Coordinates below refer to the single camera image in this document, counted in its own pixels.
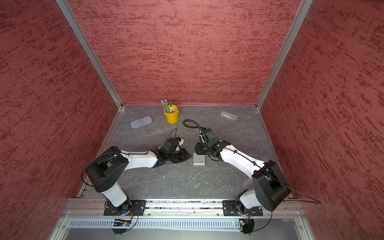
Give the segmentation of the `pink jewelry box base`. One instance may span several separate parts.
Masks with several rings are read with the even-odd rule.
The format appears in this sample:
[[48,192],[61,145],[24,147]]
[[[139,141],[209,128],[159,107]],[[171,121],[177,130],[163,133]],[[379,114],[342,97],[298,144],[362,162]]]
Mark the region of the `pink jewelry box base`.
[[198,155],[197,153],[193,154],[193,165],[194,166],[204,166],[206,164],[205,155]]

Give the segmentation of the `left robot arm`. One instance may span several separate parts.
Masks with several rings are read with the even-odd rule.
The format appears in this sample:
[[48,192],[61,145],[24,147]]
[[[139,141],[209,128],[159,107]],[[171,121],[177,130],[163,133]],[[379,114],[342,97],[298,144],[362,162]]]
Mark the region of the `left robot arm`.
[[122,151],[112,146],[84,167],[81,179],[87,175],[89,186],[105,196],[105,215],[132,215],[134,206],[118,183],[122,173],[131,169],[158,168],[189,160],[192,155],[182,148],[183,143],[184,140],[180,137],[168,138],[160,147],[145,152]]

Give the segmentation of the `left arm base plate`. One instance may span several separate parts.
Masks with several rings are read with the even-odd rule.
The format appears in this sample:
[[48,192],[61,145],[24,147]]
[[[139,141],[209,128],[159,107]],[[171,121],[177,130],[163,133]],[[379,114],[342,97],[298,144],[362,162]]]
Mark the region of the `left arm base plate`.
[[109,200],[105,202],[104,216],[143,216],[146,200],[127,200],[119,207],[115,207]]

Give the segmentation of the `purple glasses case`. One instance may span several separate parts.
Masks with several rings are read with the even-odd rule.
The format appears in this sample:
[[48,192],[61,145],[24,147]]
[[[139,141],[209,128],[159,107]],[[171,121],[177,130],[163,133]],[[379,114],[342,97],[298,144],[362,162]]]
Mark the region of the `purple glasses case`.
[[147,126],[153,122],[153,118],[150,116],[142,117],[130,122],[130,127],[132,129],[138,129],[144,126]]

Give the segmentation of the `pencils and markers bunch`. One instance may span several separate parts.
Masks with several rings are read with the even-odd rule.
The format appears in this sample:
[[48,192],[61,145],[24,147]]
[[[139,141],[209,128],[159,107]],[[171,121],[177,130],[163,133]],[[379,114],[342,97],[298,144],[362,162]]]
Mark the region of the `pencils and markers bunch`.
[[163,108],[167,114],[173,114],[175,112],[174,107],[167,100],[161,100]]

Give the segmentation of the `yellow pencil cup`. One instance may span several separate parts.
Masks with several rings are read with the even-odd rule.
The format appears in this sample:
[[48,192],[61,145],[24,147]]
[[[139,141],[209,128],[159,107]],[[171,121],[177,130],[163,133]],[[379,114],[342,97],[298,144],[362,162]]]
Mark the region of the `yellow pencil cup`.
[[175,112],[173,113],[166,113],[164,112],[164,115],[166,116],[166,120],[169,124],[175,124],[179,121],[179,110],[176,105],[173,105],[173,108]]

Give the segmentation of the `aluminium front rail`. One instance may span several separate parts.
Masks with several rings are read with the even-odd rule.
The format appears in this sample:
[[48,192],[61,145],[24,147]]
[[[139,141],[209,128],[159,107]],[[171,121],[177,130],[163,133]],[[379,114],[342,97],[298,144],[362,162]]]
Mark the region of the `aluminium front rail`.
[[[306,219],[301,203],[287,201],[280,204],[273,212],[257,207],[251,214],[241,215],[233,205],[225,205],[222,199],[132,199],[132,210],[142,219]],[[61,213],[62,218],[111,218],[104,212],[116,211],[103,198],[70,199]]]

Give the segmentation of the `clear plastic case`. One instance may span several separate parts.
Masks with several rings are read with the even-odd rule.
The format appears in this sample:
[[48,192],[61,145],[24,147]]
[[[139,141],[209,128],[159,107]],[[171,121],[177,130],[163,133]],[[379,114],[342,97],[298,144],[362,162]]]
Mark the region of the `clear plastic case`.
[[228,113],[225,111],[221,112],[221,116],[224,118],[230,119],[230,120],[234,120],[234,121],[238,119],[237,115],[234,115],[234,114],[231,114],[231,113]]

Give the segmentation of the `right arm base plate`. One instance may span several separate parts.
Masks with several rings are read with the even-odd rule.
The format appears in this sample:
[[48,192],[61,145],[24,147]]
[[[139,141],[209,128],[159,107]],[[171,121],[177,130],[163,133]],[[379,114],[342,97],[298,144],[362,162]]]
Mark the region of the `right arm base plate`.
[[247,208],[240,201],[235,200],[224,200],[222,204],[224,216],[263,216],[262,207]]

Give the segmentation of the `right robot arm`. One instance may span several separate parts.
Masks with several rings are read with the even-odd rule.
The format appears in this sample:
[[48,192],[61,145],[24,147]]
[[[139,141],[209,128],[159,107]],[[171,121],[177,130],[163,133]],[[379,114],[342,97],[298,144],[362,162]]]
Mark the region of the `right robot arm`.
[[229,142],[219,140],[211,129],[201,128],[199,139],[195,147],[199,155],[228,163],[252,180],[253,189],[244,191],[236,198],[236,209],[240,214],[258,207],[272,212],[291,194],[276,162],[264,162],[248,156]]

